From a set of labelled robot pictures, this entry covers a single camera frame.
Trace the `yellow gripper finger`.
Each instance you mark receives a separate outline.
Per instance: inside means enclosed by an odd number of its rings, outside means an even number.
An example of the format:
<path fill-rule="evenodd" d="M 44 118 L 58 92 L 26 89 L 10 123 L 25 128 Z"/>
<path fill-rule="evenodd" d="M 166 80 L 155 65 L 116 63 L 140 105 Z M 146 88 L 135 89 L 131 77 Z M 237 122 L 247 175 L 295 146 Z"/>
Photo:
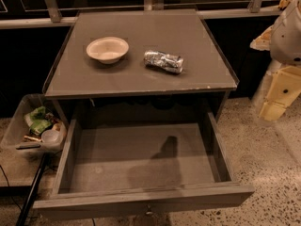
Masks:
<path fill-rule="evenodd" d="M 266 28 L 255 40 L 250 43 L 250 47 L 259 51 L 270 50 L 272 27 Z"/>
<path fill-rule="evenodd" d="M 301 94 L 301 69 L 287 66 L 273 74 L 270 89 L 260 112 L 260 118 L 277 121 Z"/>

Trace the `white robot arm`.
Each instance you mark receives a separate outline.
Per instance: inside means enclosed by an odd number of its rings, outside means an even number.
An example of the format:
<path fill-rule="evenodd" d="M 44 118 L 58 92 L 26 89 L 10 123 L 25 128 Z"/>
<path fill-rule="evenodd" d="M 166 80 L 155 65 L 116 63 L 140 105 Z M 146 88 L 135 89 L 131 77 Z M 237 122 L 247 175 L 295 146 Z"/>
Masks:
<path fill-rule="evenodd" d="M 278 120 L 301 93 L 301 0 L 280 0 L 282 13 L 250 47 L 269 51 L 281 68 L 272 74 L 259 117 Z"/>

